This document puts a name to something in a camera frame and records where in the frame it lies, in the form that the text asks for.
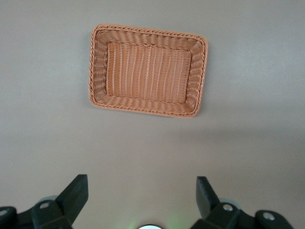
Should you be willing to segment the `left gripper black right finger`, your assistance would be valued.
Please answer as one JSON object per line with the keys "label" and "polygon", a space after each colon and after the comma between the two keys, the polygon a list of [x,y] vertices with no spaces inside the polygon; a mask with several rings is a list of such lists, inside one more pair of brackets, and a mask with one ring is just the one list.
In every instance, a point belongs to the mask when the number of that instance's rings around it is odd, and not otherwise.
{"label": "left gripper black right finger", "polygon": [[240,217],[240,210],[228,202],[221,202],[207,177],[197,177],[196,203],[201,218],[193,229],[234,229]]}

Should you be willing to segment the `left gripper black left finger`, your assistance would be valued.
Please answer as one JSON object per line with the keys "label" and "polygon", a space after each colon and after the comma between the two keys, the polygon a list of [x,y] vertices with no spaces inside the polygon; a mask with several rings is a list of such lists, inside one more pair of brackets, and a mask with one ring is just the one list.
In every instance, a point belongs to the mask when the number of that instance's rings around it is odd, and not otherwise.
{"label": "left gripper black left finger", "polygon": [[31,209],[35,229],[71,229],[89,197],[88,176],[78,175],[55,200],[44,200]]}

